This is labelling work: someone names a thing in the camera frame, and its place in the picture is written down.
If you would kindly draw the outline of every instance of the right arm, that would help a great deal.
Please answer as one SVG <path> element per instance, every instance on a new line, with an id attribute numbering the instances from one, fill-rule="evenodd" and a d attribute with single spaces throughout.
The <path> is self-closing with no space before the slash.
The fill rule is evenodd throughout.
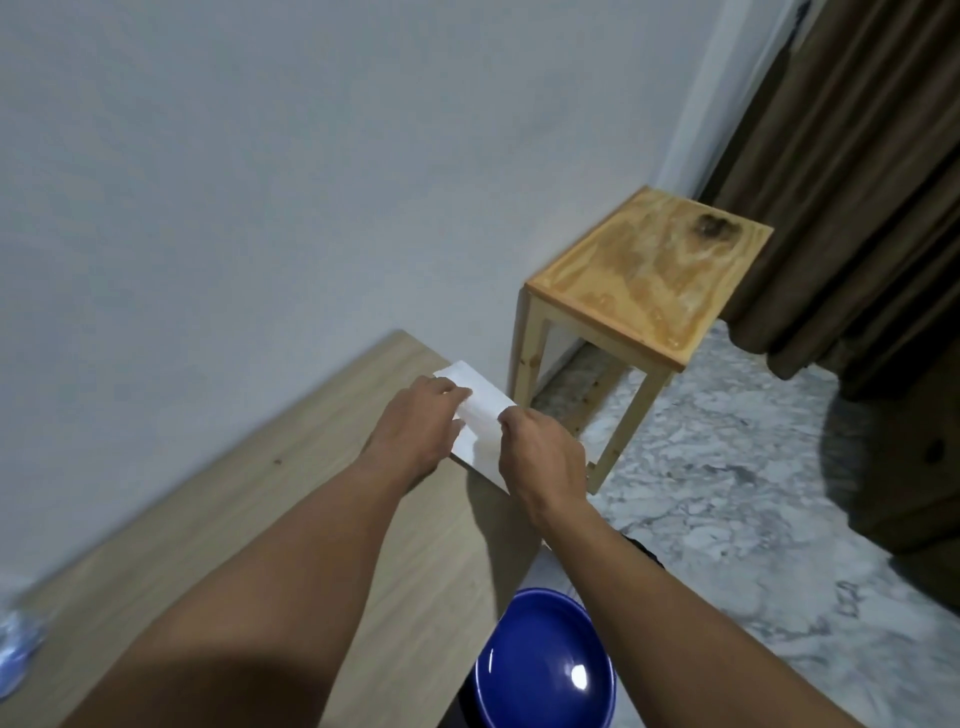
<path id="1" fill-rule="evenodd" d="M 856 728 L 856 720 L 661 569 L 587 502 L 583 446 L 511 407 L 500 470 L 553 549 L 649 728 Z"/>

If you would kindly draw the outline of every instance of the wooden table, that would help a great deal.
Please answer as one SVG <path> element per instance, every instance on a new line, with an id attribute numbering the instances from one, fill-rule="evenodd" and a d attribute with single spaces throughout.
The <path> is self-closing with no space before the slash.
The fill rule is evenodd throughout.
<path id="1" fill-rule="evenodd" d="M 386 403 L 448 362 L 399 332 L 24 605 L 54 615 L 0 725 L 56 725 L 151 620 L 360 451 Z M 510 498 L 446 461 L 400 503 L 323 725 L 434 728 L 537 552 Z"/>
<path id="2" fill-rule="evenodd" d="M 646 377 L 596 463 L 600 488 L 670 378 L 682 372 L 773 230 L 650 187 L 524 284 L 513 400 L 529 406 L 553 322 L 617 362 L 565 422 L 578 433 L 628 366 Z"/>

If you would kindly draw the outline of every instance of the white marble tile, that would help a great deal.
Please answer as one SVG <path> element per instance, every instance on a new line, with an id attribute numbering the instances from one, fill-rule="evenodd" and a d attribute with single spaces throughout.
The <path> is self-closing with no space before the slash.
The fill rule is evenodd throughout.
<path id="1" fill-rule="evenodd" d="M 537 407 L 562 414 L 605 361 L 584 348 Z M 625 376 L 584 431 L 592 457 L 641 379 Z M 776 379 L 718 324 L 591 501 L 871 728 L 952 728 L 960 619 L 847 527 L 834 501 L 855 487 L 870 420 L 836 389 L 816 368 Z M 548 551 L 526 584 L 573 593 Z M 641 725 L 622 691 L 613 725 Z"/>

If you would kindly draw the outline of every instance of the left hand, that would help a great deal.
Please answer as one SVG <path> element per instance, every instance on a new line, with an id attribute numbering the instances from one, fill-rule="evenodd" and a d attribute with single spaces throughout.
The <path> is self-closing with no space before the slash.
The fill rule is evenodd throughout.
<path id="1" fill-rule="evenodd" d="M 450 454 L 464 428 L 464 421 L 453 416 L 471 394 L 445 376 L 418 376 L 380 415 L 364 454 L 387 467 L 402 468 L 412 481 L 429 475 Z"/>

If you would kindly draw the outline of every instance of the person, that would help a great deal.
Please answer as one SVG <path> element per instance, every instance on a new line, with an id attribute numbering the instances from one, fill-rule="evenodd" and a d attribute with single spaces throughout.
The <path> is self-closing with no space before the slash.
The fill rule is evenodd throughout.
<path id="1" fill-rule="evenodd" d="M 391 518 L 450 454 L 469 395 L 424 376 L 397 393 L 355 462 L 160 615 L 63 725 L 316 726 Z M 520 407 L 500 422 L 507 486 L 648 728 L 860 725 L 607 525 L 558 422 Z"/>

